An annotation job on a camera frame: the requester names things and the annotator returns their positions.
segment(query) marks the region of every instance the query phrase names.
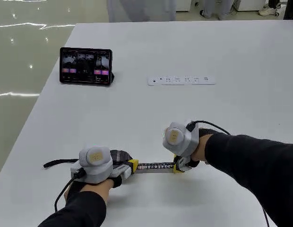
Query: white table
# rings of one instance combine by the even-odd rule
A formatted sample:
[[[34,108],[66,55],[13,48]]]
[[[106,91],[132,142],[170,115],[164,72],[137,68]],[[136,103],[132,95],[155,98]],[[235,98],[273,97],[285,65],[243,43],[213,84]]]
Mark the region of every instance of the white table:
[[[293,21],[78,24],[66,46],[112,49],[115,81],[111,87],[62,85],[57,61],[0,173],[1,227],[35,227],[50,215],[70,164],[42,165],[76,158],[87,143],[124,149],[141,162],[169,161],[163,130],[188,118],[293,143]],[[214,76],[217,84],[146,83],[150,75],[183,74]],[[201,164],[181,175],[135,175],[112,190],[103,226],[131,224],[265,222],[249,191]]]

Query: power strip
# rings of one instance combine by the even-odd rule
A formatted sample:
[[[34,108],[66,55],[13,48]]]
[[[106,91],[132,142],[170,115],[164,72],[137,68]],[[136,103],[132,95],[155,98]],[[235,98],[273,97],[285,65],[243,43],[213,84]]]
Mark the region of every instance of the power strip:
[[[197,85],[197,84],[216,84],[213,77],[198,76],[166,76],[148,77],[147,84],[153,85]]]

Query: cable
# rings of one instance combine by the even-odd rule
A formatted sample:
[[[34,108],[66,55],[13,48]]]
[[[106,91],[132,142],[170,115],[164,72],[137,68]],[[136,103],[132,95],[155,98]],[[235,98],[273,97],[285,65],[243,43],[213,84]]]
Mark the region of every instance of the cable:
[[[81,177],[83,177],[84,175],[86,175],[86,171],[83,168],[78,169],[73,177],[71,178],[71,180],[68,181],[68,183],[66,184],[66,186],[61,190],[61,192],[59,193],[59,195],[57,196],[55,202],[54,202],[54,210],[55,212],[57,212],[57,203],[58,200],[60,200],[62,194],[65,192],[65,190],[68,188],[68,186],[76,179],[79,179]]]
[[[189,130],[189,131],[193,131],[197,123],[209,124],[211,126],[214,126],[215,128],[218,128],[219,130],[225,132],[227,135],[230,135],[230,133],[227,130],[225,130],[225,129],[223,129],[223,128],[221,128],[221,127],[219,127],[219,126],[217,126],[217,125],[215,125],[215,124],[213,124],[211,122],[207,122],[207,121],[194,121],[194,122],[188,123],[188,125],[186,126],[186,129]],[[267,227],[269,227],[267,213],[265,212],[263,207],[262,207],[262,210],[263,210],[264,218],[265,218],[265,221],[266,221],[266,225],[267,225]]]
[[[269,222],[268,222],[267,214],[266,214],[265,210],[263,209],[263,207],[262,207],[262,210],[263,210],[263,214],[264,214],[264,217],[265,217],[266,225],[267,225],[267,227],[269,227]]]
[[[220,129],[221,131],[225,132],[227,135],[230,135],[230,133],[229,133],[227,130],[225,130],[225,129],[223,129],[223,128],[221,128],[221,127],[219,127],[219,126],[217,126],[217,125],[215,125],[215,124],[213,124],[213,123],[211,123],[211,122],[207,122],[207,121],[195,121],[195,122],[191,122],[191,123],[189,123],[189,124],[186,126],[186,129],[189,130],[189,131],[193,131],[193,129],[195,128],[195,126],[196,126],[197,123],[204,123],[204,124],[212,125],[212,126],[214,126],[215,128],[218,128],[218,129]]]

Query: shiny floor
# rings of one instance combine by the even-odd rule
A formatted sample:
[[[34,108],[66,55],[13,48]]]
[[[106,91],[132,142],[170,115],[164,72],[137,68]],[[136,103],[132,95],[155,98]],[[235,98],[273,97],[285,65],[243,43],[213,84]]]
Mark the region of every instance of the shiny floor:
[[[177,13],[177,20],[205,20],[199,15],[201,7],[192,4],[190,12]],[[233,11],[229,19],[276,17]],[[93,22],[108,22],[106,0],[0,0],[0,170],[59,56],[59,48],[76,23]]]

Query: yellow label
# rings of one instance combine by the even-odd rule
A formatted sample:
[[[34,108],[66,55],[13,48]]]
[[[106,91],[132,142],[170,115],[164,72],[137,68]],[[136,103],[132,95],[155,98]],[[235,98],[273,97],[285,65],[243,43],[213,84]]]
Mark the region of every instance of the yellow label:
[[[97,153],[94,153],[94,154],[90,154],[89,156],[89,160],[90,162],[96,162],[96,161],[100,161],[103,159],[103,154],[102,152],[97,152]]]
[[[177,137],[178,137],[179,132],[176,130],[172,130],[171,134],[170,134],[170,138],[169,138],[169,142],[170,143],[176,143],[177,141]]]

